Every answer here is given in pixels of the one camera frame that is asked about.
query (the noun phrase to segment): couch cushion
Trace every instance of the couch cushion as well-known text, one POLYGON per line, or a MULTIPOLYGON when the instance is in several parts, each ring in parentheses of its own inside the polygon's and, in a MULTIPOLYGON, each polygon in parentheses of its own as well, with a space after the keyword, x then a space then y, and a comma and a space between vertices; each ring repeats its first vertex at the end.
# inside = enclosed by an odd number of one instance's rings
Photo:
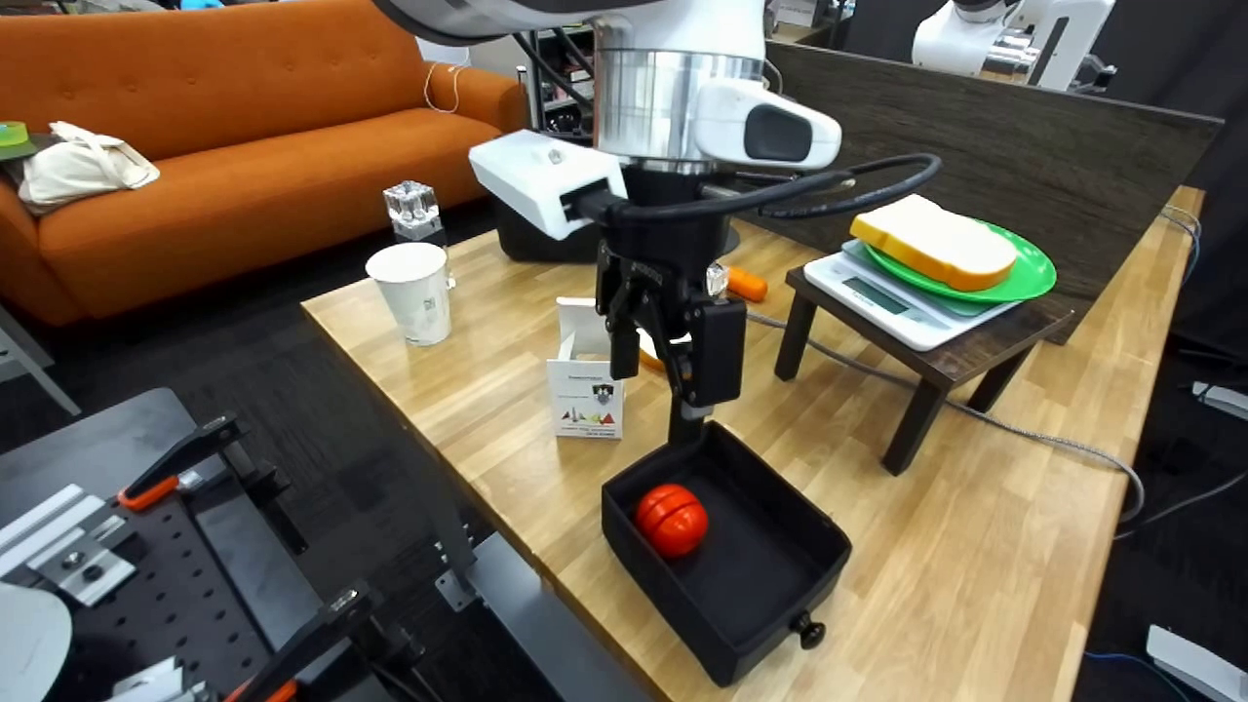
POLYGON ((443 206, 469 204, 478 195, 469 148, 490 136, 484 119, 403 109, 174 154, 152 186, 47 215, 40 249, 91 316, 118 316, 386 228, 384 186, 399 178, 433 182, 443 206))
POLYGON ((423 104, 426 63, 372 0, 10 14, 0 118, 74 119, 147 160, 423 104))

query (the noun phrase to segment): black plastic bin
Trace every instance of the black plastic bin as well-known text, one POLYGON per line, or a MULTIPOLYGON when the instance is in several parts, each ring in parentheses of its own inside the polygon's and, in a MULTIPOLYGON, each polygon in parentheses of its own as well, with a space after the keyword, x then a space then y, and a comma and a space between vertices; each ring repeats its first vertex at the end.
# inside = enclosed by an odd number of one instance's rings
POLYGON ((852 559, 852 539, 715 421, 699 440, 666 443, 610 481, 599 527, 718 686, 754 670, 785 634, 815 648, 824 622, 810 622, 810 607, 852 559), (637 530, 637 499, 657 482, 684 482, 707 501, 699 553, 666 561, 637 530))

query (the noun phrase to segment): white cup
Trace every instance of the white cup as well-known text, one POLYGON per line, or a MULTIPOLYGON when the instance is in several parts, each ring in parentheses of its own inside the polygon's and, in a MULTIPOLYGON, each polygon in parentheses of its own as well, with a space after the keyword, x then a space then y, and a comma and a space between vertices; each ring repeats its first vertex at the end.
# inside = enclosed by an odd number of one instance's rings
POLYGON ((361 270, 384 287, 403 340, 433 347, 452 332, 441 244, 399 243, 372 253, 361 270))

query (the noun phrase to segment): white cloth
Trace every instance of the white cloth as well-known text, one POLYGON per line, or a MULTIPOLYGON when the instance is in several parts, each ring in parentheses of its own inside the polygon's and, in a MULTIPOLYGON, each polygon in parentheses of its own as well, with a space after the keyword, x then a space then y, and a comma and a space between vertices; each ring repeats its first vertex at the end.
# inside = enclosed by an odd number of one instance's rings
POLYGON ((91 131, 69 119, 49 119, 49 131, 55 143, 25 160, 21 182, 21 199, 40 215, 87 195, 144 186, 161 178, 161 166, 152 160, 109 131, 91 131))

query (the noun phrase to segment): green plate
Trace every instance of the green plate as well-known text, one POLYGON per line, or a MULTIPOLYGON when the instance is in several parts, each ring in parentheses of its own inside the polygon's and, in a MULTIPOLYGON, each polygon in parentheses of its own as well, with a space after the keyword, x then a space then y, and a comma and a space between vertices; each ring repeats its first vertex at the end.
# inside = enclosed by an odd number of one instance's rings
POLYGON ((1034 301, 1034 295, 1044 295, 1053 286, 1056 286, 1056 270, 1049 261, 1044 249, 1036 249, 1034 243, 1018 238, 1014 228, 1006 226, 985 226, 1004 238, 1014 243, 1018 256, 1014 256, 1014 270, 1006 280, 991 286, 991 287, 949 287, 945 280, 932 280, 870 244, 862 244, 885 274, 923 287, 923 293, 936 293, 936 295, 952 295, 952 301, 975 301, 975 303, 1014 303, 1014 301, 1034 301))

